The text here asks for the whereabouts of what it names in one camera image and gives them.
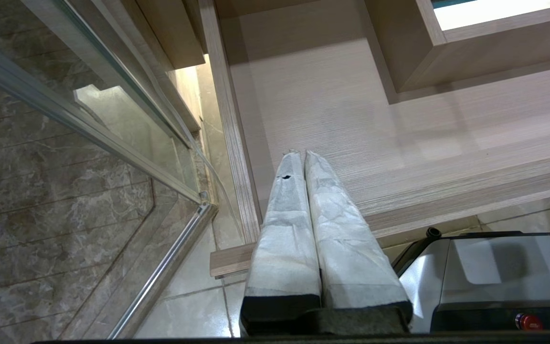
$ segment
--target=red emergency stop button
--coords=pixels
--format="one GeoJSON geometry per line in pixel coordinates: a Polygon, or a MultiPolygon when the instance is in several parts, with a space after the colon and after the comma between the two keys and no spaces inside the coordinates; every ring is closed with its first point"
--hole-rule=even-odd
{"type": "Polygon", "coordinates": [[[517,323],[517,328],[520,330],[537,331],[543,329],[541,320],[533,314],[519,313],[515,317],[515,323],[517,323]]]}

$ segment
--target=wooden panel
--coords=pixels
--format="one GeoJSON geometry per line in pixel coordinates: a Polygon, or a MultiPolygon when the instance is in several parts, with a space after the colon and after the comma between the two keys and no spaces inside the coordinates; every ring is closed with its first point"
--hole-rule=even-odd
{"type": "Polygon", "coordinates": [[[312,1],[316,0],[216,0],[216,7],[218,7],[218,17],[231,18],[312,1]]]}
{"type": "Polygon", "coordinates": [[[203,54],[207,54],[207,42],[205,42],[205,32],[203,31],[203,22],[201,21],[201,9],[199,8],[198,0],[183,0],[186,13],[190,19],[190,25],[197,36],[203,54]]]}
{"type": "Polygon", "coordinates": [[[441,25],[438,23],[436,14],[434,13],[434,6],[431,0],[415,0],[417,9],[421,13],[423,24],[426,26],[426,30],[432,40],[432,45],[444,44],[445,35],[441,30],[441,25]]]}
{"type": "Polygon", "coordinates": [[[550,9],[445,31],[447,44],[407,89],[550,61],[550,9]]]}
{"type": "Polygon", "coordinates": [[[434,18],[429,17],[424,0],[365,0],[365,4],[391,80],[396,89],[402,90],[434,48],[433,38],[437,43],[444,43],[442,31],[439,34],[440,28],[434,27],[434,11],[434,18]],[[432,19],[430,26],[426,26],[425,16],[432,19]]]}
{"type": "Polygon", "coordinates": [[[258,198],[254,187],[252,168],[247,156],[245,136],[239,118],[229,65],[222,45],[220,24],[216,17],[213,0],[200,0],[199,6],[212,65],[213,82],[222,118],[226,148],[231,161],[243,237],[246,243],[256,242],[260,233],[262,217],[258,212],[258,198]]]}
{"type": "Polygon", "coordinates": [[[209,275],[221,278],[249,269],[255,243],[212,252],[209,258],[209,275]]]}
{"type": "Polygon", "coordinates": [[[175,69],[205,63],[181,0],[140,0],[137,4],[175,69]]]}
{"type": "Polygon", "coordinates": [[[261,211],[289,149],[325,156],[376,236],[550,194],[550,70],[389,104],[360,11],[221,22],[261,211]]]}

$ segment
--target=metal rail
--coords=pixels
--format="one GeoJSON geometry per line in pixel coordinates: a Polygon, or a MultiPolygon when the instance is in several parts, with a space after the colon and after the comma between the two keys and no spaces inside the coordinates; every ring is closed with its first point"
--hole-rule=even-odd
{"type": "Polygon", "coordinates": [[[202,219],[203,214],[205,214],[211,206],[212,205],[208,203],[199,205],[197,211],[194,213],[190,221],[188,221],[184,229],[181,231],[180,236],[177,237],[171,248],[168,250],[167,254],[162,258],[157,268],[144,284],[144,287],[141,288],[141,290],[138,292],[135,300],[133,300],[131,305],[129,305],[127,311],[124,313],[124,315],[122,315],[122,318],[120,318],[118,323],[116,323],[116,326],[114,326],[114,329],[109,334],[109,336],[107,336],[107,339],[116,339],[118,335],[120,335],[122,330],[128,324],[129,320],[131,320],[131,318],[135,314],[135,311],[137,311],[137,308],[139,308],[139,305],[142,303],[144,298],[146,298],[147,294],[151,291],[154,283],[156,283],[157,279],[159,279],[162,272],[166,270],[173,258],[177,256],[183,244],[185,244],[186,240],[188,240],[188,237],[190,237],[190,233],[194,231],[194,228],[196,228],[196,225],[202,219]]]}

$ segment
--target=black knob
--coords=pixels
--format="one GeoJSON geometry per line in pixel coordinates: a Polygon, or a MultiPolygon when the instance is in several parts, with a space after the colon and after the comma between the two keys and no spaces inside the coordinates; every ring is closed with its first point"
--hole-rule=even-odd
{"type": "Polygon", "coordinates": [[[441,237],[441,235],[443,235],[441,233],[441,231],[439,231],[438,229],[434,228],[434,227],[430,227],[428,228],[428,230],[426,231],[426,237],[436,237],[436,238],[439,238],[441,237]]]}

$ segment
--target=white cloth wrapping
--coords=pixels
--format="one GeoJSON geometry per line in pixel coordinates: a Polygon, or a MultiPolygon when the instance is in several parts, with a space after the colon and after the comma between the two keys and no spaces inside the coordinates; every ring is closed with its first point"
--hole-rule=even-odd
{"type": "Polygon", "coordinates": [[[310,150],[305,178],[322,270],[322,304],[348,309],[408,301],[360,210],[326,159],[310,150]]]}
{"type": "Polygon", "coordinates": [[[282,159],[273,182],[245,296],[320,296],[319,265],[299,152],[282,159]]]}

